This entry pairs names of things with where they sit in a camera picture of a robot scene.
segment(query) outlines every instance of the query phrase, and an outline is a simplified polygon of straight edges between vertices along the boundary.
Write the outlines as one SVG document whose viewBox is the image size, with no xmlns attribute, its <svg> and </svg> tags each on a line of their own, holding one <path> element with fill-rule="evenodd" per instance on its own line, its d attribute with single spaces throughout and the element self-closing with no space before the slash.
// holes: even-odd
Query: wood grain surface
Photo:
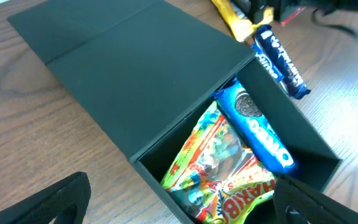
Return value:
<svg viewBox="0 0 358 224">
<path fill-rule="evenodd" d="M 0 210 L 84 171 L 92 187 L 84 223 L 178 223 L 7 22 L 42 1 L 0 5 Z M 230 35 L 209 0 L 169 2 Z M 358 212 L 358 44 L 314 26 L 310 13 L 273 29 L 313 90 L 294 102 L 344 159 L 325 194 Z M 358 14 L 325 20 L 358 29 Z"/>
</svg>

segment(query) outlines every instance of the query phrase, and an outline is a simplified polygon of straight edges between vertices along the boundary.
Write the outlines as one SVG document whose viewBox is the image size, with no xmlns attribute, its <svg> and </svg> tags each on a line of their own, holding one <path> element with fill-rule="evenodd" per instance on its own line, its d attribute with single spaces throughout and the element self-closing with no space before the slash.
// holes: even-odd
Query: black box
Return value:
<svg viewBox="0 0 358 224">
<path fill-rule="evenodd" d="M 159 182 L 234 75 L 301 164 L 300 181 L 323 190 L 340 163 L 253 50 L 165 1 L 49 0 L 9 21 L 183 223 L 196 221 Z M 275 223 L 273 204 L 262 206 L 249 223 Z"/>
</svg>

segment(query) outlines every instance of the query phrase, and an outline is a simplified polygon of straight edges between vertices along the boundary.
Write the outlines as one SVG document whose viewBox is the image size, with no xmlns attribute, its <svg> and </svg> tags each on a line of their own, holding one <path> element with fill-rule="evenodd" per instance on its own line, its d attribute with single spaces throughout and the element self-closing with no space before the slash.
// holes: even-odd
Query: black box lid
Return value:
<svg viewBox="0 0 358 224">
<path fill-rule="evenodd" d="M 254 56 L 159 0 L 49 0 L 9 22 L 128 159 Z"/>
</svg>

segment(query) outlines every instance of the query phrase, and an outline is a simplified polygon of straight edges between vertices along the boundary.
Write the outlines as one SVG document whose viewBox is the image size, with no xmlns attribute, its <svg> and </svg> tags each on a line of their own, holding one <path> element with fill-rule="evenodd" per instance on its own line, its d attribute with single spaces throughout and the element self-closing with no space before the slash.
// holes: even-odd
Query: blue cookie package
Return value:
<svg viewBox="0 0 358 224">
<path fill-rule="evenodd" d="M 272 32 L 272 26 L 260 26 L 255 33 L 255 42 L 284 76 L 283 81 L 290 96 L 301 99 L 310 93 L 298 69 L 296 69 L 279 39 Z"/>
<path fill-rule="evenodd" d="M 274 78 L 274 80 L 279 83 L 283 80 L 284 76 L 278 71 L 277 67 L 272 63 L 267 55 L 265 55 L 264 51 L 255 43 L 251 46 L 252 49 L 256 51 L 256 57 L 259 62 L 263 65 L 266 71 Z"/>
<path fill-rule="evenodd" d="M 214 97 L 227 120 L 270 172 L 294 174 L 296 162 L 237 80 Z"/>
</svg>

